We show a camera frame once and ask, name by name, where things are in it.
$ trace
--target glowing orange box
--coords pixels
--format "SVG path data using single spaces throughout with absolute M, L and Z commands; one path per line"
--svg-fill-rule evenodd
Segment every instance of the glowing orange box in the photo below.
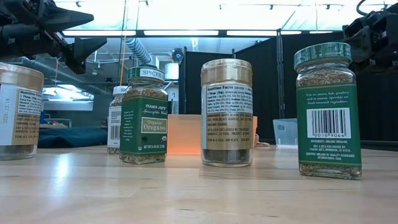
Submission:
M 200 115 L 169 114 L 167 127 L 168 154 L 200 154 Z M 257 117 L 253 119 L 253 133 L 256 134 Z

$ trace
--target gold metal lid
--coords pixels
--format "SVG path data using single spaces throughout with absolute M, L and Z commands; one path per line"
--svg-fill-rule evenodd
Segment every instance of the gold metal lid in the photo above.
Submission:
M 226 58 L 212 60 L 201 68 L 201 84 L 236 81 L 252 86 L 251 64 L 244 60 Z
M 38 92 L 43 90 L 43 73 L 18 65 L 0 62 L 0 83 L 17 85 Z

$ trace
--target pipe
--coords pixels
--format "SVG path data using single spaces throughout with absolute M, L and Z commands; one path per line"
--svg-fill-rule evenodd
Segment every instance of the pipe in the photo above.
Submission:
M 141 61 L 141 63 L 149 63 L 151 61 L 148 51 L 145 49 L 139 39 L 132 37 L 125 41 L 126 46 Z
M 23 66 L 33 68 L 33 69 L 38 70 L 46 75 L 53 74 L 55 76 L 55 72 L 56 72 L 55 68 L 53 68 L 43 62 L 40 62 L 38 59 L 37 60 L 29 60 L 28 58 L 22 57 L 22 64 L 23 64 Z M 76 75 L 72 75 L 72 74 L 63 72 L 60 69 L 58 69 L 58 75 L 60 75 L 61 77 L 65 77 L 68 80 L 72 80 L 74 82 L 81 83 L 81 84 L 83 84 L 86 81 Z M 89 87 L 91 90 L 98 91 L 105 95 L 111 94 L 111 92 L 103 90 L 102 88 L 98 88 L 97 86 L 88 85 L 87 87 Z

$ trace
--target glass jar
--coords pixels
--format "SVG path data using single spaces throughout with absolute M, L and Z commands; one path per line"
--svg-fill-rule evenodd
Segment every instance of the glass jar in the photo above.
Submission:
M 301 175 L 362 176 L 358 103 L 350 46 L 325 43 L 294 55 Z
M 122 98 L 126 88 L 127 86 L 113 88 L 114 99 L 109 104 L 108 113 L 108 154 L 119 154 Z
M 205 165 L 244 167 L 253 162 L 251 64 L 207 62 L 201 69 L 201 159 Z
M 142 65 L 129 69 L 123 94 L 120 160 L 131 164 L 164 162 L 167 152 L 167 92 L 164 72 Z
M 36 155 L 44 75 L 0 63 L 0 160 Z

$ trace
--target table surface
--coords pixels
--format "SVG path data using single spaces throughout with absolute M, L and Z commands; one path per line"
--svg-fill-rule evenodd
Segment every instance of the table surface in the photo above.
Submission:
M 106 148 L 39 149 L 0 162 L 0 223 L 397 223 L 398 152 L 363 149 L 362 180 L 302 177 L 297 150 L 255 151 L 251 167 L 200 156 L 122 164 Z

